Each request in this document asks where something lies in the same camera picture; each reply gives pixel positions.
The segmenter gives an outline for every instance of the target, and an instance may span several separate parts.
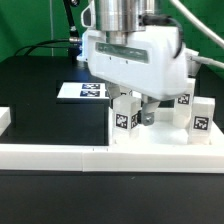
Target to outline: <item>metal cylinder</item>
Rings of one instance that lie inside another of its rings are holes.
[[[145,0],[145,13],[160,14],[163,0]]]
[[[126,44],[126,33],[145,30],[139,16],[158,14],[162,0],[95,0],[96,29],[107,32],[107,42]]]
[[[128,31],[128,2],[130,0],[95,0],[96,29]]]
[[[106,42],[114,45],[126,45],[127,33],[119,31],[106,32]]]

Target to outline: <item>white cable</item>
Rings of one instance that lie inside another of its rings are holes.
[[[199,56],[192,56],[190,58],[192,61],[196,61],[201,64],[206,64],[206,65],[214,65],[216,67],[224,69],[224,63],[215,61],[211,58],[205,58],[205,57],[199,57]]]
[[[170,0],[170,2],[200,31],[217,43],[221,48],[224,48],[224,40],[197,19],[179,0]]]

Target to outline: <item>white block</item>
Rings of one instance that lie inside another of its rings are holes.
[[[142,99],[142,94],[139,93],[139,92],[136,92],[136,91],[132,91],[132,96],[136,97],[136,98],[139,98],[139,99]]]
[[[188,78],[185,94],[175,99],[173,125],[177,128],[188,128],[191,119],[191,107],[194,97],[195,79]]]
[[[141,100],[129,95],[121,95],[113,102],[113,140],[123,143],[130,138],[137,138],[138,111],[141,108]]]
[[[0,135],[11,123],[10,108],[0,107]]]
[[[0,169],[82,171],[82,153],[91,147],[0,145]]]
[[[155,111],[155,121],[172,121],[173,120],[173,108],[160,108]]]
[[[194,97],[188,144],[210,144],[214,110],[213,98]]]
[[[107,99],[105,83],[64,82],[57,98]]]

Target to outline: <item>black panel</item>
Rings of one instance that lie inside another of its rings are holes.
[[[63,57],[13,57],[0,64],[0,104],[12,124],[1,143],[108,145],[107,100],[58,104],[64,81],[103,82]]]

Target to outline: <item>white cube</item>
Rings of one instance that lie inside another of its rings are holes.
[[[215,99],[194,97],[189,128],[189,144],[209,144]]]
[[[10,108],[0,107],[0,135],[5,131],[5,129],[11,123]]]
[[[191,119],[191,107],[194,97],[195,79],[188,78],[185,94],[174,103],[173,125],[177,128],[188,128]]]
[[[118,142],[138,137],[138,111],[141,100],[121,95],[113,102],[113,139]]]

